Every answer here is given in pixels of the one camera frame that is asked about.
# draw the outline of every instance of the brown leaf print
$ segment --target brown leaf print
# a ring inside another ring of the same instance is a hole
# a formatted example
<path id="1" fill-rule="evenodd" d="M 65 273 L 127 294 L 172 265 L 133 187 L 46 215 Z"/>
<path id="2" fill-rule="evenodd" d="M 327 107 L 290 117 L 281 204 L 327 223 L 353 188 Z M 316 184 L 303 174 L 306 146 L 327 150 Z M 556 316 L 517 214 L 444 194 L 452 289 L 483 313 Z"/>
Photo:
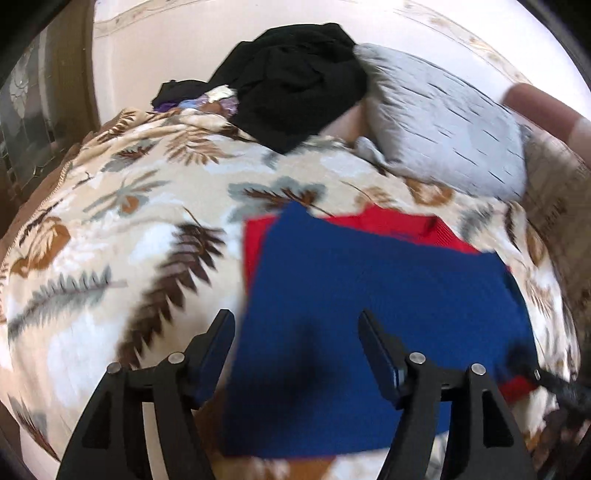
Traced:
<path id="1" fill-rule="evenodd" d="M 2 269 L 0 270 L 0 291 L 4 287 L 4 282 L 10 275 L 8 264 L 6 262 L 2 262 Z M 0 302 L 0 325 L 6 323 L 6 314 L 4 313 L 4 305 Z"/>
<path id="2" fill-rule="evenodd" d="M 439 207 L 451 202 L 454 196 L 454 190 L 444 185 L 427 184 L 413 179 L 404 179 L 404 183 L 417 205 Z"/>
<path id="3" fill-rule="evenodd" d="M 120 137 L 131 128 L 131 125 L 135 122 L 136 118 L 135 112 L 122 111 L 119 114 L 119 118 L 117 119 L 115 125 L 109 128 L 106 132 L 98 135 L 95 138 L 96 142 L 98 144 L 103 144 L 112 138 Z"/>
<path id="4" fill-rule="evenodd" d="M 517 238 L 515 236 L 515 222 L 513 221 L 513 213 L 515 211 L 515 205 L 513 202 L 509 202 L 507 204 L 507 211 L 505 212 L 505 232 L 507 233 L 507 237 L 509 238 L 509 242 L 519 250 L 517 246 Z"/>
<path id="5" fill-rule="evenodd" d="M 129 215 L 130 213 L 134 213 L 139 207 L 139 198 L 132 197 L 131 195 L 127 195 L 125 200 L 121 204 L 121 211 Z"/>
<path id="6" fill-rule="evenodd" d="M 393 207 L 394 200 L 389 195 L 388 192 L 383 190 L 380 187 L 369 187 L 365 190 L 362 190 L 355 185 L 348 183 L 346 181 L 343 182 L 345 185 L 349 185 L 357 190 L 359 193 L 355 196 L 355 206 L 359 210 L 365 210 L 370 205 L 377 205 L 381 208 L 388 208 L 388 209 L 395 209 Z"/>
<path id="7" fill-rule="evenodd" d="M 70 232 L 58 217 L 47 217 L 39 227 L 25 258 L 14 262 L 10 273 L 27 278 L 31 270 L 46 270 L 70 241 Z"/>
<path id="8" fill-rule="evenodd" d="M 289 187 L 282 188 L 282 194 L 255 189 L 245 189 L 244 193 L 249 198 L 263 200 L 268 212 L 280 210 L 291 201 L 298 202 L 304 207 L 310 207 L 314 205 L 318 197 L 318 193 L 314 190 L 302 190 L 297 194 Z"/>
<path id="9" fill-rule="evenodd" d="M 14 415 L 17 418 L 17 421 L 21 424 L 21 427 L 27 431 L 27 433 L 33 438 L 33 440 L 35 440 L 35 443 L 38 444 L 39 447 L 41 447 L 52 458 L 59 462 L 60 459 L 57 457 L 55 450 L 51 447 L 41 429 L 37 425 L 35 425 L 33 417 L 38 417 L 39 415 L 31 415 L 31 413 L 28 411 L 27 407 L 24 404 L 21 404 L 20 402 L 16 401 L 14 398 L 10 396 L 8 397 L 8 399 L 10 401 Z"/>
<path id="10" fill-rule="evenodd" d="M 166 261 L 158 266 L 158 277 L 152 288 L 143 295 L 136 308 L 123 341 L 118 346 L 118 359 L 122 365 L 139 367 L 144 343 L 150 346 L 154 334 L 162 332 L 161 315 L 171 322 L 168 300 L 179 308 L 184 306 L 182 285 L 193 292 L 197 286 L 193 274 L 200 281 L 210 284 L 205 265 L 215 270 L 214 257 L 222 257 L 218 250 L 225 243 L 219 238 L 221 229 L 209 229 L 195 223 L 177 225 L 177 241 Z"/>
<path id="11" fill-rule="evenodd" d="M 218 146 L 207 139 L 211 132 L 197 127 L 188 127 L 174 137 L 167 146 L 166 154 L 169 161 L 207 165 L 210 161 L 219 163 L 220 158 L 232 158 L 234 155 L 224 153 Z"/>
<path id="12" fill-rule="evenodd" d="M 148 124 L 148 123 L 152 123 L 152 122 L 157 122 L 158 120 L 164 120 L 166 118 L 170 118 L 172 116 L 178 115 L 182 111 L 183 111 L 182 108 L 176 106 L 164 113 L 154 113 L 153 116 L 146 123 Z"/>
<path id="13" fill-rule="evenodd" d="M 551 320 L 554 316 L 554 303 L 552 301 L 552 292 L 549 287 L 540 287 L 531 275 L 528 275 L 525 281 L 525 291 L 536 308 Z"/>
<path id="14" fill-rule="evenodd" d="M 547 250 L 544 242 L 538 235 L 538 232 L 536 232 L 529 223 L 527 224 L 525 238 L 527 240 L 527 251 L 530 254 L 531 261 L 536 267 L 539 267 L 546 257 Z"/>
<path id="15" fill-rule="evenodd" d="M 42 210 L 41 213 L 31 223 L 29 223 L 25 227 L 25 230 L 24 230 L 24 232 L 21 235 L 21 239 L 18 241 L 18 246 L 19 247 L 22 247 L 23 243 L 25 242 L 25 240 L 29 236 L 29 233 L 31 233 L 31 230 L 33 230 L 36 226 L 41 225 L 42 221 L 45 220 L 45 217 L 47 215 L 49 215 L 51 213 L 51 211 L 55 207 L 57 207 L 60 203 L 61 203 L 61 200 L 58 200 L 53 205 L 50 205 L 46 209 Z"/>

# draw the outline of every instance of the pillow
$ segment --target pillow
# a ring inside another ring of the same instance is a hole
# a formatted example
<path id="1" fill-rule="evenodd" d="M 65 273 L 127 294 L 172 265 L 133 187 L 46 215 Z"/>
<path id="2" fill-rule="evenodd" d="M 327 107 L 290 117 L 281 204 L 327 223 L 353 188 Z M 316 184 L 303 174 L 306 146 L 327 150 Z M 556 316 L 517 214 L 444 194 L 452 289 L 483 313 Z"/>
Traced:
<path id="1" fill-rule="evenodd" d="M 413 55 L 362 44 L 355 56 L 369 77 L 368 123 L 387 170 L 477 196 L 523 195 L 523 146 L 509 109 Z"/>

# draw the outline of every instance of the black cloth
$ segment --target black cloth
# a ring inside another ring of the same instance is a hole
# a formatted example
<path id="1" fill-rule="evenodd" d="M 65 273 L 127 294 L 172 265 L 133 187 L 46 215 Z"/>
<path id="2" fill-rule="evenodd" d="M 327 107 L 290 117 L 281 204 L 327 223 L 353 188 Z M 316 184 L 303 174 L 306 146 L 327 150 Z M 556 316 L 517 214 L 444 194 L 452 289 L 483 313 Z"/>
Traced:
<path id="1" fill-rule="evenodd" d="M 197 98 L 228 85 L 238 91 L 239 101 L 231 123 L 262 145 L 287 153 L 362 99 L 366 75 L 354 46 L 334 23 L 272 28 L 254 41 L 240 42 L 207 87 L 169 82 L 152 104 Z"/>
<path id="2" fill-rule="evenodd" d="M 208 82 L 201 82 L 199 80 L 183 80 L 182 82 L 171 80 L 160 86 L 158 95 L 152 100 L 152 106 L 158 108 L 163 103 L 169 102 L 174 102 L 178 105 L 183 100 L 199 98 L 212 88 L 209 87 Z"/>

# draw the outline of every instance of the purple cloth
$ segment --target purple cloth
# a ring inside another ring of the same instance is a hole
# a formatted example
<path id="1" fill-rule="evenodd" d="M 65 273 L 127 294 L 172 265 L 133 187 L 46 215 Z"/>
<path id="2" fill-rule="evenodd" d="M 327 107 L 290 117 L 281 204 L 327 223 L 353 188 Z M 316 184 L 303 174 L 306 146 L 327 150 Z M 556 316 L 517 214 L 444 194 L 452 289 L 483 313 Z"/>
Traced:
<path id="1" fill-rule="evenodd" d="M 155 109 L 154 112 L 158 112 L 158 113 L 166 113 L 168 112 L 171 108 L 174 108 L 178 105 L 177 102 L 164 102 L 161 103 L 160 105 L 158 105 Z"/>

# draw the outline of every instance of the bed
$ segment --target bed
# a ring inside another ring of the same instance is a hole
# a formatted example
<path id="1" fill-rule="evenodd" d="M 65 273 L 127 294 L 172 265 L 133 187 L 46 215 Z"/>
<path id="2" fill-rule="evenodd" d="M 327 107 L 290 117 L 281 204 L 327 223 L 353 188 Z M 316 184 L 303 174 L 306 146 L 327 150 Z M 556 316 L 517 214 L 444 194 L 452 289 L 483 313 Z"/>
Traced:
<path id="1" fill-rule="evenodd" d="M 357 134 L 348 130 L 341 136 Z M 545 135 L 534 134 L 538 160 L 544 148 L 556 148 Z M 110 362 L 155 365 L 184 350 L 221 308 L 236 314 L 239 331 L 246 300 L 242 222 L 289 200 L 317 216 L 358 213 L 371 204 L 439 216 L 511 269 L 540 364 L 568 380 L 579 369 L 560 274 L 517 202 L 395 177 L 336 137 L 312 137 L 277 155 L 225 118 L 194 109 L 124 110 L 86 140 L 13 232 L 0 271 L 0 399 L 56 459 Z M 539 186 L 528 186 L 523 203 L 532 211 L 541 204 Z M 180 235 L 192 237 L 194 254 L 161 268 Z M 217 433 L 231 363 L 232 351 L 216 395 L 196 414 L 218 479 L 377 477 L 387 450 L 297 461 L 224 458 Z M 555 408 L 542 389 L 513 406 L 531 447 Z M 152 470 L 165 478 L 153 413 L 145 416 Z M 429 478 L 439 475 L 445 441 L 443 435 L 433 445 Z"/>

